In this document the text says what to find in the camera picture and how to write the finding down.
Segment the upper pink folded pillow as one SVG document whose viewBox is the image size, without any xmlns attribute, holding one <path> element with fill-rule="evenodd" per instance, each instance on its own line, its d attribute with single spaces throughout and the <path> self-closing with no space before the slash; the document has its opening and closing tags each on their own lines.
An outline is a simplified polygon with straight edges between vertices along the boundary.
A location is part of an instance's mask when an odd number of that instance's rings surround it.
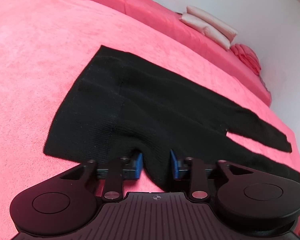
<svg viewBox="0 0 300 240">
<path fill-rule="evenodd" d="M 216 28 L 230 41 L 230 43 L 238 35 L 238 31 L 235 28 L 198 7 L 188 5 L 186 7 L 186 12 L 200 18 L 201 20 L 204 20 L 205 22 Z"/>
</svg>

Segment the lower pink folded pillow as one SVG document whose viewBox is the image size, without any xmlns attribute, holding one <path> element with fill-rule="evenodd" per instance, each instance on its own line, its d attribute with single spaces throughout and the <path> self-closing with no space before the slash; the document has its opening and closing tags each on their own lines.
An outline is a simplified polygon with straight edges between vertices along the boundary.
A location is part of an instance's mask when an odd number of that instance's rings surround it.
<svg viewBox="0 0 300 240">
<path fill-rule="evenodd" d="M 182 23 L 200 32 L 207 38 L 211 39 L 213 42 L 221 46 L 223 49 L 225 50 L 230 49 L 229 39 L 225 35 L 223 35 L 220 31 L 218 31 L 215 27 L 205 22 L 204 20 L 188 13 L 183 13 L 179 18 L 179 20 Z"/>
</svg>

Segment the black knit pants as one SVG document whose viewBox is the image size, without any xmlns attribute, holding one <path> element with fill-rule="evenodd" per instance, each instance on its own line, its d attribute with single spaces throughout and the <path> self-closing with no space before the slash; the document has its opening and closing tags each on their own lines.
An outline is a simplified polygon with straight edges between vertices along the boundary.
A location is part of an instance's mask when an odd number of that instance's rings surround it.
<svg viewBox="0 0 300 240">
<path fill-rule="evenodd" d="M 231 140 L 228 132 L 290 153 L 284 133 L 228 98 L 134 54 L 102 46 L 67 93 L 44 153 L 99 164 L 141 153 L 158 187 L 175 191 L 170 153 L 219 159 L 300 183 L 300 173 Z"/>
</svg>

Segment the near pink bed cover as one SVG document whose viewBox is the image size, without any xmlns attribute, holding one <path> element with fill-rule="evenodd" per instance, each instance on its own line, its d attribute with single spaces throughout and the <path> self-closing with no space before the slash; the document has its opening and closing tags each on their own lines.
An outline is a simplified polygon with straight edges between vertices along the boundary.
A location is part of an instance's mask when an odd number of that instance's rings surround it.
<svg viewBox="0 0 300 240">
<path fill-rule="evenodd" d="M 170 37 L 90 0 L 0 0 L 0 239 L 17 233 L 10 203 L 21 191 L 74 167 L 43 152 L 55 113 L 99 50 L 128 51 L 255 112 L 285 133 L 292 153 L 230 138 L 300 172 L 293 131 L 251 91 Z"/>
</svg>

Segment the pink folded pillow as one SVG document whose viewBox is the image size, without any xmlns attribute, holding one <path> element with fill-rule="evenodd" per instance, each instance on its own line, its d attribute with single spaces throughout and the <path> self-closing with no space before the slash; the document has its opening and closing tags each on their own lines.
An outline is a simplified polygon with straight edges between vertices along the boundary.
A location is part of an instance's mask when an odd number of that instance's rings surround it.
<svg viewBox="0 0 300 240">
<path fill-rule="evenodd" d="M 182 23 L 200 32 L 207 38 L 211 39 L 213 42 L 221 46 L 223 49 L 225 50 L 230 49 L 229 39 L 225 35 L 223 35 L 220 31 L 218 31 L 215 27 L 205 22 L 204 20 L 188 13 L 183 13 L 179 18 L 179 20 Z"/>
<path fill-rule="evenodd" d="M 205 22 L 216 28 L 230 41 L 230 43 L 238 35 L 238 31 L 235 28 L 198 7 L 188 5 L 186 7 L 186 12 L 200 18 L 201 20 L 204 20 Z"/>
</svg>

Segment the red folded blanket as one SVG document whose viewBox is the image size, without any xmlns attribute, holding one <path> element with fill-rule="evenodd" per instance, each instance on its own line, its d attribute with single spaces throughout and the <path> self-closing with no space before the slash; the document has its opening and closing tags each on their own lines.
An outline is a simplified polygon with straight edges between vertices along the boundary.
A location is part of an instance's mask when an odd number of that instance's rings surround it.
<svg viewBox="0 0 300 240">
<path fill-rule="evenodd" d="M 261 65 L 255 52 L 244 44 L 233 44 L 230 50 L 234 55 L 243 62 L 255 75 L 259 76 L 261 72 Z"/>
</svg>

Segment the far red bed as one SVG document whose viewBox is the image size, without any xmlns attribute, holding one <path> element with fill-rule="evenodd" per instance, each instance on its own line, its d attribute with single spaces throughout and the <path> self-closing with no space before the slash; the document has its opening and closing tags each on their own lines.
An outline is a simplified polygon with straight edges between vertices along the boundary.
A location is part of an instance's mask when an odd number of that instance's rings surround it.
<svg viewBox="0 0 300 240">
<path fill-rule="evenodd" d="M 126 14 L 190 48 L 235 77 L 267 106 L 271 94 L 260 75 L 255 75 L 229 49 L 225 50 L 200 32 L 182 23 L 180 15 L 153 0 L 91 0 Z"/>
</svg>

